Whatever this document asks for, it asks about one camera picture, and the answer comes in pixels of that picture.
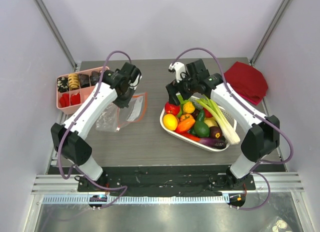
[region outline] white basket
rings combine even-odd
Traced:
[[[197,108],[202,109],[203,107],[196,102],[197,99],[199,99],[199,98],[198,98],[198,97],[195,97],[195,96],[191,96],[191,98],[189,98],[189,101],[193,102],[193,103],[196,105]],[[226,118],[226,120],[230,123],[230,125],[234,128],[234,130],[236,130],[237,121],[231,116],[231,114],[229,114],[227,111],[225,111],[224,108],[222,108],[221,106],[219,106],[219,108],[221,109],[221,111],[222,111],[224,117]],[[191,139],[189,139],[189,138],[187,138],[187,137],[184,137],[184,136],[182,136],[182,135],[180,135],[180,134],[178,134],[178,133],[176,133],[176,132],[174,132],[174,131],[171,131],[171,130],[167,129],[167,128],[164,126],[163,117],[164,117],[165,115],[166,115],[165,108],[163,108],[162,113],[161,113],[161,115],[160,115],[160,124],[161,124],[162,128],[163,128],[165,131],[167,131],[170,135],[173,135],[173,136],[179,138],[180,140],[186,141],[186,142],[188,142],[188,143],[190,143],[190,144],[193,144],[194,146],[198,146],[198,147],[200,147],[200,148],[202,148],[202,149],[204,149],[204,150],[206,150],[206,151],[210,151],[210,152],[220,152],[220,151],[224,151],[224,150],[226,150],[226,149],[229,147],[229,145],[230,145],[230,144],[227,142],[225,148],[223,148],[223,149],[217,149],[217,148],[212,148],[212,147],[203,145],[203,144],[198,143],[198,142],[196,142],[196,141],[193,141],[193,140],[191,140]]]

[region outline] aluminum frame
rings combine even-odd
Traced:
[[[58,44],[60,45],[64,55],[66,56],[66,58],[68,59],[69,63],[71,64],[71,66],[75,69],[77,67],[77,63],[75,62],[70,50],[68,49],[63,37],[61,36],[54,20],[52,19],[45,3],[43,2],[43,0],[34,0],[34,3],[36,4],[36,6],[38,7],[38,9],[40,10],[44,20],[46,21],[48,27],[50,28],[53,36],[55,37],[56,41],[58,42]]]
[[[255,63],[257,62],[259,56],[261,55],[267,42],[269,41],[272,33],[275,31],[277,25],[279,24],[281,18],[285,14],[285,12],[288,9],[291,2],[292,2],[292,0],[282,0],[280,6],[278,7],[277,11],[275,12],[275,15],[273,16],[273,18],[271,20],[269,27],[266,29],[266,32],[264,33],[258,47],[256,48],[256,50],[252,56],[252,59],[250,60],[251,66],[254,66]]]
[[[304,188],[297,172],[264,172],[272,193],[291,192],[296,210],[303,229],[308,232],[315,231],[305,201],[302,197]],[[25,222],[24,232],[33,232],[36,228],[42,204],[83,204],[88,203],[92,195],[100,195],[101,192],[78,192],[78,181],[76,175],[64,180],[60,175],[37,175],[31,192],[32,203],[30,205],[28,218]],[[263,178],[253,174],[256,190],[248,193],[267,193],[268,188]],[[199,204],[199,203],[224,203],[229,193],[243,193],[242,190],[223,191],[221,198],[217,197],[185,197],[185,198],[158,198],[158,197],[123,197],[116,204]]]

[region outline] leek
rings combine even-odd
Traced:
[[[204,98],[197,99],[196,102],[198,102],[199,105],[201,105],[203,108],[206,108],[212,114],[216,122],[219,124],[224,137],[231,145],[236,145],[240,142],[238,134],[228,122],[216,102],[208,98],[207,100]]]

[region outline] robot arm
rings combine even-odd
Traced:
[[[169,72],[177,73],[177,71],[180,75],[184,74],[184,77],[176,74],[176,79],[166,86],[169,94],[169,103],[180,104],[176,95],[178,92],[184,100],[189,99],[194,93],[206,95],[224,107],[246,133],[241,144],[241,155],[226,172],[227,182],[230,186],[240,185],[256,163],[279,146],[279,133],[241,106],[227,90],[221,75],[218,73],[210,75],[202,59],[186,64],[184,69],[181,63],[178,62],[169,66]],[[251,109],[254,115],[266,118],[279,128],[280,123],[277,117],[274,115],[267,117],[254,109],[233,89],[231,89],[231,92]]]
[[[119,108],[128,107],[141,77],[140,70],[127,62],[115,72],[106,70],[103,73],[98,94],[95,96],[98,89],[97,84],[75,114],[62,125],[55,123],[51,127],[53,145],[58,151],[64,133],[78,117],[64,141],[61,155],[78,165],[90,179],[101,186],[106,184],[103,169],[92,157],[92,148],[85,142],[85,139],[95,121],[109,104],[114,103]]]

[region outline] gray wooden table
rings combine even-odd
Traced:
[[[196,59],[181,59],[189,63]],[[218,73],[213,59],[203,59],[211,74]],[[248,63],[245,57],[221,58],[224,71],[236,61]],[[142,80],[137,92],[147,92],[147,109],[144,118],[132,123],[117,133],[101,132],[94,125],[86,139],[92,147],[92,154],[101,166],[153,166],[153,165],[226,165],[236,161],[241,153],[240,145],[230,146],[222,152],[209,152],[179,140],[168,134],[160,125],[159,119],[168,94],[165,86],[174,79],[168,72],[172,59],[133,60],[142,72]],[[111,61],[111,69],[121,68],[124,61]],[[101,67],[103,61],[82,62],[80,70]],[[257,109],[263,111],[260,104]],[[243,139],[245,134],[238,126],[237,133]],[[279,161],[276,151],[269,160]]]

